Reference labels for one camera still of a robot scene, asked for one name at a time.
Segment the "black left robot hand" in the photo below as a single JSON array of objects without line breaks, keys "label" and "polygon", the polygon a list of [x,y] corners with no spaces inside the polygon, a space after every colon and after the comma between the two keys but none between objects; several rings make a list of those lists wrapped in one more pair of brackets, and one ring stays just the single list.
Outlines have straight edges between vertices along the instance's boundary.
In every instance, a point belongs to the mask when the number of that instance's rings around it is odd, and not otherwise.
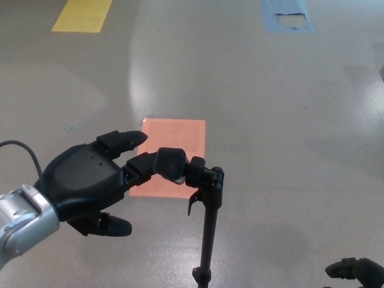
[{"label": "black left robot hand", "polygon": [[124,198],[130,188],[154,175],[156,153],[144,152],[119,167],[114,160],[147,140],[141,131],[113,131],[88,144],[75,145],[55,157],[45,168],[43,188],[61,222],[84,236],[125,237],[132,225],[104,209]]}]

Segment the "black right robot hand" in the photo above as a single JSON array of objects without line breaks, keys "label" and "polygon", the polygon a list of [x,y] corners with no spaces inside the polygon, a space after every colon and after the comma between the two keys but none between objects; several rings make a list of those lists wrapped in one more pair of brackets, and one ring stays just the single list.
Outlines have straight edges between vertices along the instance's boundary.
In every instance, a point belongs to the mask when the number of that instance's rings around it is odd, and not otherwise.
[{"label": "black right robot hand", "polygon": [[368,258],[343,258],[325,272],[330,278],[358,280],[363,287],[383,287],[383,267]]}]

